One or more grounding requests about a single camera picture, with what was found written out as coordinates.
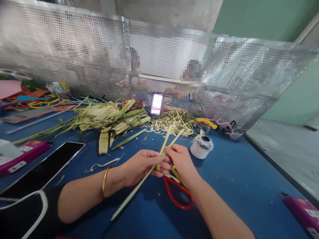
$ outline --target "hand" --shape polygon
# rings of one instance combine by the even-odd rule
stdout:
[[[172,148],[166,146],[164,151],[173,160],[183,182],[187,184],[188,178],[198,174],[186,147],[173,144]]]
[[[160,156],[159,152],[143,149],[137,152],[132,158],[121,165],[124,168],[125,186],[130,187],[138,183],[151,169],[153,165],[159,164],[160,171],[156,168],[151,172],[157,177],[169,174],[171,165],[167,156]]]

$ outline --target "smartphone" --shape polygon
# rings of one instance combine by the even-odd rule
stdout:
[[[12,200],[44,189],[85,146],[84,143],[65,142],[48,157],[0,194],[0,200]]]
[[[161,115],[164,96],[161,93],[155,93],[152,96],[151,114]]]

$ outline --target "person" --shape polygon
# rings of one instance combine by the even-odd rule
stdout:
[[[188,149],[184,146],[173,144],[172,148],[165,147],[167,155],[159,156],[158,152],[151,150],[140,150],[124,164],[110,168],[106,174],[104,191],[102,184],[105,170],[77,179],[46,193],[48,199],[48,210],[39,225],[31,233],[29,238],[55,238],[63,232],[67,224],[71,224],[88,212],[91,208],[102,202],[103,199],[111,197],[115,192],[124,187],[131,187],[138,183],[150,170],[153,165],[160,165],[160,171],[153,170],[152,174],[163,177],[169,174],[171,165],[174,164],[180,174],[181,180],[186,184],[194,197],[198,208],[203,215],[205,222],[214,239],[221,238],[255,238],[246,224],[227,206],[219,195],[205,182],[197,172]],[[39,215],[34,219],[28,216],[29,220],[21,216],[29,209],[41,212],[42,205],[33,197],[18,203],[15,210],[7,212],[2,220],[2,235],[6,238],[22,238],[26,229],[21,229],[20,223],[29,224],[31,227]]]

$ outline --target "perforated metal panel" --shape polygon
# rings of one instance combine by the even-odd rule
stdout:
[[[179,79],[188,61],[202,61],[210,38],[202,31],[130,21],[131,47],[144,74]]]
[[[5,1],[0,21],[0,67],[109,100],[148,103],[150,92],[168,92],[169,109],[236,120],[244,129],[318,56],[318,49],[293,43],[220,37],[38,1]],[[180,79],[191,60],[202,63],[200,88],[137,77],[139,71]]]
[[[77,94],[122,97],[117,83],[128,21],[38,1],[6,1],[1,11],[1,63],[39,81],[65,81]]]

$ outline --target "blue table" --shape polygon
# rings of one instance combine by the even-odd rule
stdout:
[[[63,120],[74,116],[66,112]],[[12,134],[5,132],[18,125],[0,124],[0,138],[15,141],[58,124],[57,117],[35,124]],[[140,129],[130,132],[133,135]],[[214,143],[214,150],[205,160],[192,157],[193,162],[203,177],[234,212],[249,226],[259,239],[266,238],[308,238],[307,234],[282,202],[281,191],[304,198],[279,172],[277,172],[247,141],[232,142],[221,137],[217,132],[209,135]],[[104,164],[121,157],[118,165],[123,164],[140,149],[160,151],[164,142],[161,135],[142,133],[138,140],[133,139],[124,145],[124,149],[109,151],[110,155],[98,154],[99,132],[91,130],[84,136],[77,131],[68,131],[54,140],[52,148],[26,165],[15,174],[0,177],[0,191],[20,178],[39,161],[53,152],[66,141],[86,143],[86,147],[73,159],[61,174],[49,185],[53,187],[62,175],[63,182],[88,176],[86,169],[95,163]],[[190,147],[191,139],[180,138],[176,143]],[[104,168],[94,168],[94,173]],[[138,193],[113,222],[113,213],[133,188],[117,192],[111,198],[96,206],[81,218],[67,235],[75,238],[210,238],[208,228],[195,207],[189,211],[177,208],[169,199],[163,179],[149,176]]]

